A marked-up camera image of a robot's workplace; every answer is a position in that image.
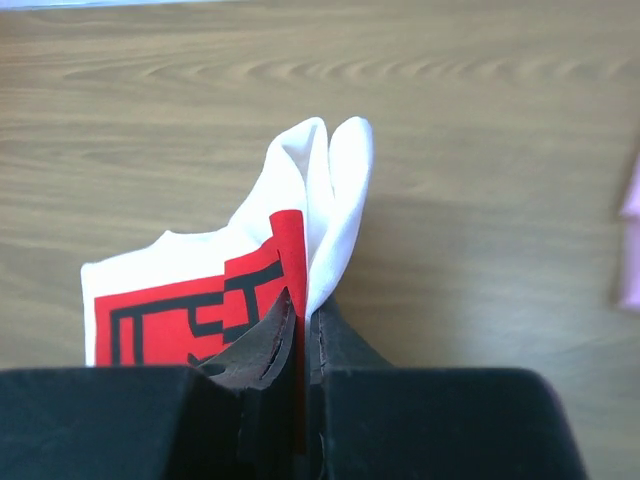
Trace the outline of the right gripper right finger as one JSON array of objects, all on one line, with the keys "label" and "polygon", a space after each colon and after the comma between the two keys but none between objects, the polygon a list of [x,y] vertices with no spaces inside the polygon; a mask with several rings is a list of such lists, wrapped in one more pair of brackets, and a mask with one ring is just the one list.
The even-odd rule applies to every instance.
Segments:
[{"label": "right gripper right finger", "polygon": [[308,370],[311,385],[320,385],[333,369],[382,369],[392,364],[342,316],[331,295],[308,322]]}]

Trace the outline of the white printed t shirt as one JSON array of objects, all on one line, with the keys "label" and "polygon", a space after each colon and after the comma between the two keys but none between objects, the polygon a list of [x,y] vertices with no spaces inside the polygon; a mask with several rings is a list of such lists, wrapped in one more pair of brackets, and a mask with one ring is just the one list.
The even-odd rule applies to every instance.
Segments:
[{"label": "white printed t shirt", "polygon": [[228,223],[164,232],[81,268],[89,366],[195,364],[259,323],[282,291],[303,349],[312,314],[342,278],[374,165],[370,123],[312,117],[277,135]]}]

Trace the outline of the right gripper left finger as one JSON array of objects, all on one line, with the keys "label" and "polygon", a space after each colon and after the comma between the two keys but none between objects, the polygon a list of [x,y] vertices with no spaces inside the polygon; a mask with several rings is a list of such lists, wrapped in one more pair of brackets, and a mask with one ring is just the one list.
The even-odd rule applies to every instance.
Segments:
[{"label": "right gripper left finger", "polygon": [[262,320],[221,354],[198,365],[216,384],[259,392],[290,387],[294,379],[296,313],[287,288]]}]

